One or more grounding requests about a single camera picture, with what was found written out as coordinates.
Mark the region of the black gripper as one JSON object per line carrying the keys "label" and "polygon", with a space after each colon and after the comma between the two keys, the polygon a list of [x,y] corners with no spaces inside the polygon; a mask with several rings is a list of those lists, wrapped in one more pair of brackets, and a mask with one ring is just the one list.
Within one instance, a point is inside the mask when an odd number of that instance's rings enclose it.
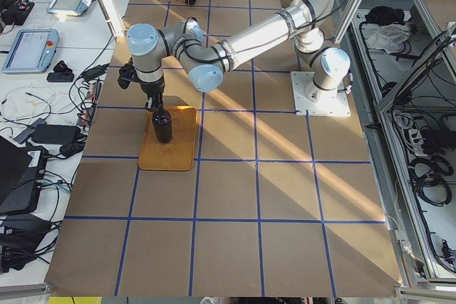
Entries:
{"label": "black gripper", "polygon": [[165,91],[165,80],[159,79],[154,82],[140,82],[142,91],[147,95],[147,102],[145,109],[152,111],[152,105],[159,105],[162,103],[162,95]]}

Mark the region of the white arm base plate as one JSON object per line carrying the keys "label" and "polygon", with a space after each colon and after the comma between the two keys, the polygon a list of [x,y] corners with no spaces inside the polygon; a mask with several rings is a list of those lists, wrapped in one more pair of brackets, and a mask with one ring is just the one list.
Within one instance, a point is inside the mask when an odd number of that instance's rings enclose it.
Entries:
{"label": "white arm base plate", "polygon": [[291,84],[297,115],[320,117],[350,117],[344,85],[339,83],[337,90],[320,90],[314,85],[314,72],[291,72]]}

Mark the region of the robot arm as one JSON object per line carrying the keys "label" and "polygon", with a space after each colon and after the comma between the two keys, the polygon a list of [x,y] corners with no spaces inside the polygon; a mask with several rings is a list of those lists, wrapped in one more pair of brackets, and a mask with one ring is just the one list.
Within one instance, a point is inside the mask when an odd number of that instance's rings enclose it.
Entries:
{"label": "robot arm", "polygon": [[208,48],[202,46],[200,26],[192,17],[163,29],[148,23],[131,26],[127,32],[131,58],[119,70],[119,86],[139,84],[147,96],[145,107],[152,111],[162,104],[164,58],[175,57],[196,89],[208,93],[218,88],[225,72],[292,40],[300,58],[313,69],[313,78],[304,87],[306,99],[322,104],[334,98],[351,64],[345,51],[324,42],[319,29],[331,15],[334,0],[280,3],[282,8],[274,15]]}

